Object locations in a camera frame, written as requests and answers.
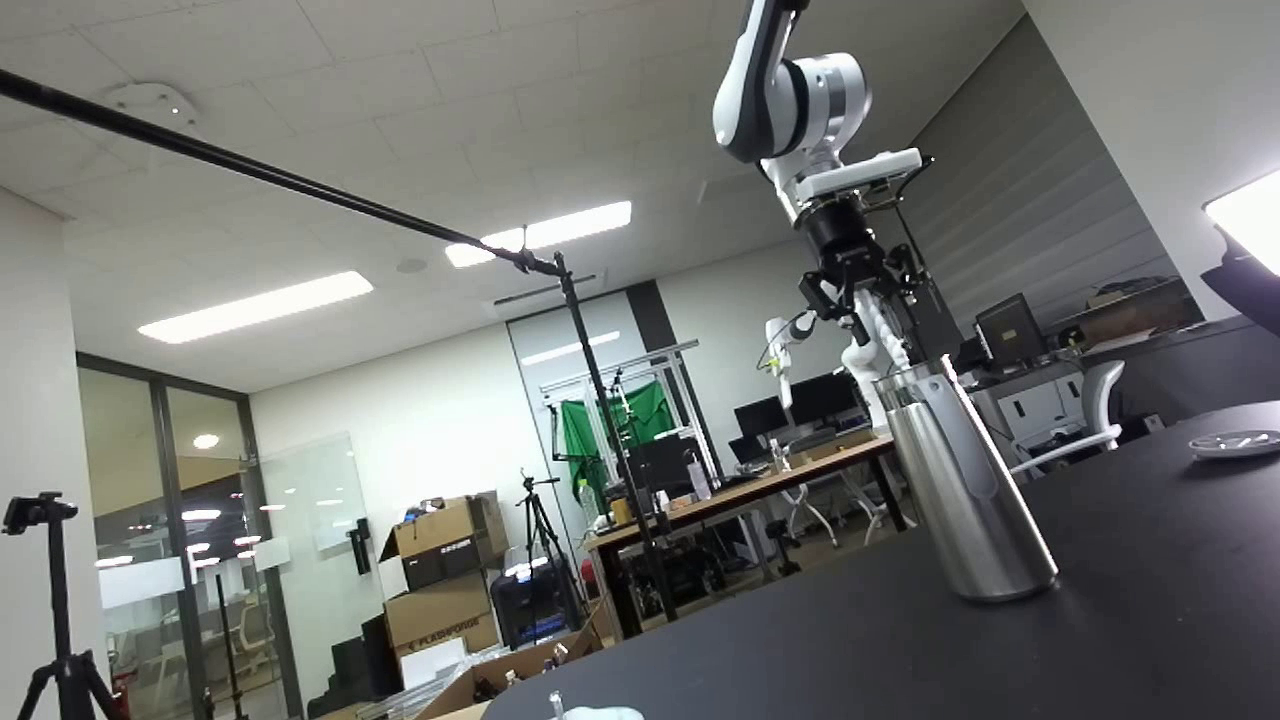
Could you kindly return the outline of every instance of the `tripod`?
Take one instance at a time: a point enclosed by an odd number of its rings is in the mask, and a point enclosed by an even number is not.
[[[524,509],[524,562],[532,568],[532,552],[537,546],[547,555],[555,603],[567,616],[567,622],[580,627],[585,622],[585,603],[575,595],[567,555],[560,546],[560,537],[555,537],[555,528],[547,520],[543,501],[537,496],[537,482],[555,482],[555,478],[524,477],[524,501],[522,501],[522,509]]]
[[[63,720],[94,720],[94,698],[104,716],[119,720],[125,712],[113,705],[110,685],[94,668],[94,652],[74,652],[74,622],[69,622],[69,559],[63,559],[63,520],[75,516],[75,509],[57,501],[59,491],[39,496],[15,496],[6,512],[6,532],[19,537],[34,524],[50,524],[50,585],[53,585],[53,645],[57,661],[34,672],[27,698],[15,712],[19,720],[34,720],[39,691],[50,679],[57,679],[57,698]]]

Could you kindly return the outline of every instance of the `white wall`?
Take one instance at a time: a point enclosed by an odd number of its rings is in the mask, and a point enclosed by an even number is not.
[[[729,450],[729,439],[742,437],[732,409],[776,394],[776,379],[755,369],[763,350],[763,318],[808,306],[800,295],[800,277],[812,268],[808,235],[789,235],[769,252],[710,264],[658,285],[678,339],[702,339],[702,347],[685,350],[685,360],[724,473],[735,469]],[[789,347],[795,360],[791,379],[833,372],[845,343],[847,330],[821,323],[808,343]]]
[[[88,509],[88,458],[75,387],[74,301],[59,257],[59,221],[0,193],[0,509],[14,496],[63,491],[82,509],[69,520],[69,616],[75,652],[94,648],[101,672],[101,587]],[[53,661],[50,528],[0,537],[0,716],[15,716],[27,674]],[[39,697],[39,720],[57,712],[57,688]]]
[[[1025,0],[1207,318],[1199,205],[1280,168],[1277,0]]]
[[[513,542],[524,542],[522,473],[547,473],[506,329],[254,394],[254,417],[268,465],[337,437],[351,439],[375,546],[408,504],[489,488],[506,501]],[[351,603],[344,595],[351,587],[337,587],[337,577],[318,571],[314,587],[297,579],[283,587],[305,697],[333,672],[329,648],[314,638],[362,633],[307,627],[324,610],[297,610],[297,603]]]

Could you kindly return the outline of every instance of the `black tabletop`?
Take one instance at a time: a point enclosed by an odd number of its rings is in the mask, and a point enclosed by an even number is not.
[[[1027,488],[1066,587],[960,603],[927,532],[724,599],[518,685],[682,716],[1280,716],[1280,454],[1196,465],[1189,439],[1280,428],[1280,405],[1183,420]]]

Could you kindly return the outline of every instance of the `desk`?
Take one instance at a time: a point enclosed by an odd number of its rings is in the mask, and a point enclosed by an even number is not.
[[[869,458],[869,454],[878,458],[872,469],[878,469],[878,482],[883,491],[892,524],[908,528],[908,520],[906,520],[900,504],[895,504],[895,491],[888,488],[888,477],[881,469],[881,450],[888,450],[888,447],[892,447],[892,437],[845,439],[837,450],[826,450],[817,458],[800,458],[789,473],[763,473],[763,477],[755,477],[749,482],[732,482],[732,488],[716,491],[713,501],[682,504],[682,509],[668,512],[668,528],[713,520],[719,512],[732,512],[742,504],[755,504],[763,496],[776,496],[786,488],[795,488],[804,478],[817,478],[826,473],[847,469],[847,465]],[[599,577],[607,585],[607,599],[614,599],[614,610],[617,610],[626,634],[639,634],[639,610],[631,603],[627,571],[619,562],[619,546],[638,542],[638,540],[639,540],[638,524],[594,540],[594,552],[599,555]]]
[[[1280,458],[1192,465],[1189,439],[1280,428],[1280,405],[1173,422],[1027,482],[1066,587],[960,603],[927,532],[732,595],[506,691],[645,716],[1273,720],[1280,716]]]

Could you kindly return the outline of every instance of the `fluorescent light panel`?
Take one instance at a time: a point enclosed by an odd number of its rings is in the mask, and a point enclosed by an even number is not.
[[[221,509],[189,509],[189,512],[183,512],[189,524],[212,524],[212,520],[221,520],[221,516],[226,516]]]
[[[599,337],[594,337],[590,343],[599,347],[599,343],[614,343],[614,339],[619,339],[619,337],[626,337],[626,330],[599,330]],[[553,364],[553,360],[575,356],[575,350],[585,350],[585,347],[580,347],[580,343],[560,343],[560,347],[547,347],[547,350],[522,356],[522,364],[524,364],[524,369],[537,369],[537,364]]]
[[[1212,200],[1206,214],[1280,277],[1280,170]]]
[[[617,232],[631,222],[631,200],[617,200],[617,205],[597,205],[585,210],[567,210],[567,214],[553,214],[553,221],[537,221],[528,227],[506,227],[494,235],[481,235],[481,242],[489,248],[506,248],[506,252],[522,252],[522,248],[553,248],[553,242],[572,242],[572,239],[590,239],[599,232]],[[450,242],[445,248],[452,268],[478,268],[489,264],[494,252],[471,248],[471,242]]]
[[[362,271],[337,271],[337,277],[318,277],[318,281],[287,285],[276,293],[245,295],[232,302],[212,302],[200,311],[167,316],[167,318],[145,323],[135,330],[145,330],[162,343],[191,343],[206,337],[221,337],[221,330],[268,323],[279,316],[329,306],[329,302],[370,295],[370,293],[373,293],[373,285]]]

